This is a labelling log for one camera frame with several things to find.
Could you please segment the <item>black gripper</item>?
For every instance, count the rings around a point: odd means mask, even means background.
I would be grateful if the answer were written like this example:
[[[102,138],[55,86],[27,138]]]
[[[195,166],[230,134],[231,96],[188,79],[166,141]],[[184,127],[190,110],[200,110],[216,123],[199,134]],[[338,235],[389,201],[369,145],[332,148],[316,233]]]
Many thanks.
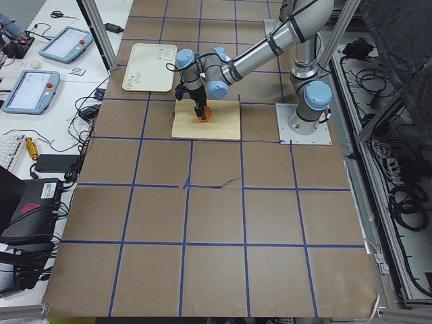
[[[198,119],[205,119],[205,106],[207,105],[207,95],[204,86],[200,86],[194,90],[186,89],[192,100],[195,101],[196,106],[194,107],[195,114]]]

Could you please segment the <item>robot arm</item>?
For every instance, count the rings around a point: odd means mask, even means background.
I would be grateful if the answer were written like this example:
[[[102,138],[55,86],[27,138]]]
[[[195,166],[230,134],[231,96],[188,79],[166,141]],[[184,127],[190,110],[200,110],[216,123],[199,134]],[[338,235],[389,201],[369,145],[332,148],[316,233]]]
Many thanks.
[[[330,18],[333,6],[332,0],[283,1],[279,24],[265,38],[232,59],[227,58],[223,47],[202,54],[190,49],[178,51],[173,71],[180,74],[180,83],[175,88],[175,98],[181,101],[187,93],[194,101],[198,121],[209,121],[208,97],[225,98],[229,86],[292,47],[303,53],[307,47],[314,47],[316,35]]]

